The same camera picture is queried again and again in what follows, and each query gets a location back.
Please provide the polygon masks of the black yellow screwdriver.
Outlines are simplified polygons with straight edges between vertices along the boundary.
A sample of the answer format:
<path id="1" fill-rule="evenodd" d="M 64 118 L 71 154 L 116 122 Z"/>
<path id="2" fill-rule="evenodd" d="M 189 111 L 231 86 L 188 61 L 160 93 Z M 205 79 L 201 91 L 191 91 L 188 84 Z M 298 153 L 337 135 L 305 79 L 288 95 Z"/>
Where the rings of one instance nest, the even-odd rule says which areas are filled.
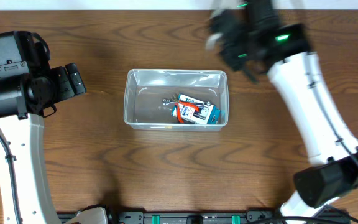
<path id="1" fill-rule="evenodd" d="M 173 126 L 151 126 L 150 129 L 172 129 Z"/>

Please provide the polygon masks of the clear plastic container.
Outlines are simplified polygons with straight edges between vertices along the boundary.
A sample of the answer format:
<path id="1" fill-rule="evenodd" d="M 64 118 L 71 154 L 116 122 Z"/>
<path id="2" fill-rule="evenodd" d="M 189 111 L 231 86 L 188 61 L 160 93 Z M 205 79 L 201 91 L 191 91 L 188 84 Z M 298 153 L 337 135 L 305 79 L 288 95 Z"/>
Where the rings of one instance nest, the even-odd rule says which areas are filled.
<path id="1" fill-rule="evenodd" d="M 127 75 L 124 122 L 133 129 L 219 131 L 228 120 L 224 71 L 132 69 Z"/>

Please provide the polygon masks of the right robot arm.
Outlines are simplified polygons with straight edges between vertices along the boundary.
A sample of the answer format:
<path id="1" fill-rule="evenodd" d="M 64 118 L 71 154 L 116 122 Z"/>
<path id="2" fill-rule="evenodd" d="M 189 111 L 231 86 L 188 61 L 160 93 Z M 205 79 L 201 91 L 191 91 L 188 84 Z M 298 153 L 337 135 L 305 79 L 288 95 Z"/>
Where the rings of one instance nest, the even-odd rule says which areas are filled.
<path id="1" fill-rule="evenodd" d="M 272 1 L 242 1 L 244 17 L 214 1 L 206 48 L 257 83 L 247 64 L 261 63 L 305 144 L 309 168 L 293 177 L 295 191 L 271 223 L 322 223 L 333 202 L 358 189 L 358 139 L 341 117 L 302 23 L 284 24 Z"/>

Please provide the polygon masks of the red-handled pliers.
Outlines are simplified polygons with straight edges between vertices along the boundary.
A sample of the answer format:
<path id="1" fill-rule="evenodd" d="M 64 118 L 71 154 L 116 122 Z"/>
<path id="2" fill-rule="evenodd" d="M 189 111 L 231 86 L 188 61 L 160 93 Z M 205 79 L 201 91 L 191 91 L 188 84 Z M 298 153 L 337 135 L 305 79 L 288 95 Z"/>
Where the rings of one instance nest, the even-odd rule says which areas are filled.
<path id="1" fill-rule="evenodd" d="M 178 96 L 173 96 L 173 99 L 178 99 L 180 100 L 180 98 Z M 189 106 L 185 106 L 179 103 L 174 103 L 174 108 L 173 108 L 173 114 L 176 116 L 177 120 L 179 123 L 184 124 L 184 120 L 182 118 L 182 115 L 188 116 L 190 112 L 192 113 L 199 113 L 200 109 L 196 109 L 196 108 L 192 108 Z"/>

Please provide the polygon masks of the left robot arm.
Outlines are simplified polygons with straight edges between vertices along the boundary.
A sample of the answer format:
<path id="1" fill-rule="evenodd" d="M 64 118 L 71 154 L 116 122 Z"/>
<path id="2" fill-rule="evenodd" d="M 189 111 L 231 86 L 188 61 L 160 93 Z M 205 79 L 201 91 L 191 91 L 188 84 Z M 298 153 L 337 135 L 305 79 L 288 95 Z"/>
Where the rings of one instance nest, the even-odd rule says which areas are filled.
<path id="1" fill-rule="evenodd" d="M 5 223 L 109 223 L 104 206 L 59 215 L 44 159 L 45 110 L 82 95 L 76 64 L 51 68 L 50 49 L 35 32 L 0 33 L 0 191 Z"/>

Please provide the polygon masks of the silver double-ended wrench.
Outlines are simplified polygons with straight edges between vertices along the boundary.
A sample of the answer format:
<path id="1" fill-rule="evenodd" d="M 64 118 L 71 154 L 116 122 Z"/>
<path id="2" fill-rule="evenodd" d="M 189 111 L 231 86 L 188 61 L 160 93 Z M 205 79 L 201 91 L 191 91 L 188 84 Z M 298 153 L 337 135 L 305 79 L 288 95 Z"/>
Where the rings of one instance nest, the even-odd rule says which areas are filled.
<path id="1" fill-rule="evenodd" d="M 179 104 L 189 106 L 192 108 L 196 108 L 196 109 L 211 106 L 211 103 L 208 101 L 206 103 L 192 103 L 192 102 L 182 101 L 182 100 L 178 100 L 178 99 L 163 99 L 162 100 L 163 105 L 169 105 L 169 104 L 174 104 L 174 103 L 179 103 Z"/>

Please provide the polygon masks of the blue white cardboard box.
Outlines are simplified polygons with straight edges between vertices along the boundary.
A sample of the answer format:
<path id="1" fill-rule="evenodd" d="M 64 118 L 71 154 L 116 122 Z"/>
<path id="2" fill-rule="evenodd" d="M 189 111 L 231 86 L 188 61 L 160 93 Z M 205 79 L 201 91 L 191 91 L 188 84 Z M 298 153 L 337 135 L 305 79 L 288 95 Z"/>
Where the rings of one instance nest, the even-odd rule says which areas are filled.
<path id="1" fill-rule="evenodd" d="M 192 103 L 206 103 L 207 102 L 207 101 L 201 101 L 196 98 L 193 98 L 193 97 L 190 97 L 187 95 L 183 95 L 183 94 L 179 94 L 176 96 L 178 96 L 183 101 L 188 101 L 188 102 L 192 102 Z M 221 114 L 221 110 L 216 105 L 211 103 L 211 106 L 203 107 L 203 108 L 199 108 L 199 109 L 200 109 L 199 113 L 190 112 L 188 116 L 182 115 L 184 122 L 185 123 L 193 123 L 193 124 L 217 124 L 218 123 L 218 120 L 219 120 L 219 117 Z"/>

